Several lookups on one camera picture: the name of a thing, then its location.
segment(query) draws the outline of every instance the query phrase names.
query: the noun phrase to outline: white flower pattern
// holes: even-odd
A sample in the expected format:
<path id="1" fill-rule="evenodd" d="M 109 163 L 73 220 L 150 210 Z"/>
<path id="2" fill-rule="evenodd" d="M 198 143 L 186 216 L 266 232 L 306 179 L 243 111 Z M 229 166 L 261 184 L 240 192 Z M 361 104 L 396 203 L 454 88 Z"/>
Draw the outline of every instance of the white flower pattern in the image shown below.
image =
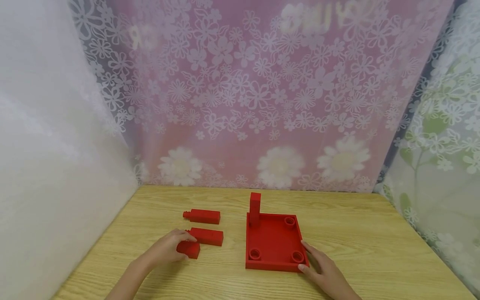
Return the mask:
<path id="1" fill-rule="evenodd" d="M 259 179 L 269 188 L 286 189 L 292 179 L 300 176 L 305 166 L 303 158 L 290 147 L 275 147 L 260 158 L 257 165 Z"/>

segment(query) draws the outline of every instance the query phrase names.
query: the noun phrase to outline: red plastic base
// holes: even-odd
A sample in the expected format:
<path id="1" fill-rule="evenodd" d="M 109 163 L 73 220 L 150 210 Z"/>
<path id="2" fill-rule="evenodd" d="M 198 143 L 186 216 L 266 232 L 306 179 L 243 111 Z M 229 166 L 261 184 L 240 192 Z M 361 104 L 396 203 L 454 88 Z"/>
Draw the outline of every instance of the red plastic base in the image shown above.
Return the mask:
<path id="1" fill-rule="evenodd" d="M 186 254 L 189 258 L 197 259 L 200 253 L 200 244 L 193 241 L 181 241 L 177 246 L 177 252 Z"/>
<path id="2" fill-rule="evenodd" d="M 260 214 L 259 224 L 252 226 L 250 213 L 247 213 L 245 268 L 300 272 L 299 264 L 309 266 L 300 241 L 295 215 Z"/>

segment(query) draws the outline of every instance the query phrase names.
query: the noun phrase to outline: red plastic toy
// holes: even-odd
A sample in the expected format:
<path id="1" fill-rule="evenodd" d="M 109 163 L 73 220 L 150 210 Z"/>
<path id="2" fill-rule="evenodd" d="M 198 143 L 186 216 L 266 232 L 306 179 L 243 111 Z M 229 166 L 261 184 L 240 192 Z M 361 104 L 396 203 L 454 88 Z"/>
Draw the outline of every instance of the red plastic toy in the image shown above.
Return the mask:
<path id="1" fill-rule="evenodd" d="M 299 264 L 309 266 L 301 239 L 297 216 L 260 214 L 260 194 L 251 194 L 245 268 L 300 272 Z"/>
<path id="2" fill-rule="evenodd" d="M 177 245 L 177 252 L 186 254 L 189 258 L 197 259 L 200 253 L 200 244 L 184 240 Z"/>
<path id="3" fill-rule="evenodd" d="M 262 194 L 253 192 L 250 194 L 250 222 L 253 227 L 257 227 L 260 217 L 260 199 Z"/>
<path id="4" fill-rule="evenodd" d="M 187 231 L 201 244 L 221 246 L 223 243 L 223 231 L 195 227 Z"/>
<path id="5" fill-rule="evenodd" d="M 190 222 L 208 224 L 220 223 L 220 212 L 214 210 L 192 209 L 189 212 L 183 212 L 183 217 L 189 219 Z"/>

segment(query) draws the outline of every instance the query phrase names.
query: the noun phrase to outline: hand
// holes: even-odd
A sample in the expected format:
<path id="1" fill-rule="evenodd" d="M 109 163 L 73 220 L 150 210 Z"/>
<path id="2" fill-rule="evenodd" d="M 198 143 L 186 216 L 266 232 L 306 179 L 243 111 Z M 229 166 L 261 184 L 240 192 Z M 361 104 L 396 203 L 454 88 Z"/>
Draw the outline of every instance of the hand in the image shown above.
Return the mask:
<path id="1" fill-rule="evenodd" d="M 156 268 L 160 264 L 188 259 L 187 255 L 177 252 L 177 246 L 183 240 L 197 241 L 187 231 L 174 229 L 156 241 L 142 254 L 141 259 L 145 260 L 151 269 Z"/>
<path id="2" fill-rule="evenodd" d="M 326 294 L 334 300 L 361 300 L 352 287 L 348 284 L 342 272 L 325 253 L 301 241 L 305 249 L 313 256 L 320 266 L 321 273 L 315 272 L 304 264 L 299 264 L 299 269 L 311 281 L 317 284 Z"/>

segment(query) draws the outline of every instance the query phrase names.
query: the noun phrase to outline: lace curtain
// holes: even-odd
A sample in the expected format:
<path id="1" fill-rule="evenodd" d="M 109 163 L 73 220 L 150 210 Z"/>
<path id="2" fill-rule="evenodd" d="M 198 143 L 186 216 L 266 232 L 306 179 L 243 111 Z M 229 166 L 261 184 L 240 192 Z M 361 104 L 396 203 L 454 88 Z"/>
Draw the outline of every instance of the lace curtain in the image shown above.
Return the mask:
<path id="1" fill-rule="evenodd" d="M 371 192 L 451 0 L 70 0 L 140 182 Z"/>
<path id="2" fill-rule="evenodd" d="M 393 140 L 383 194 L 480 298 L 480 1 L 456 1 Z"/>

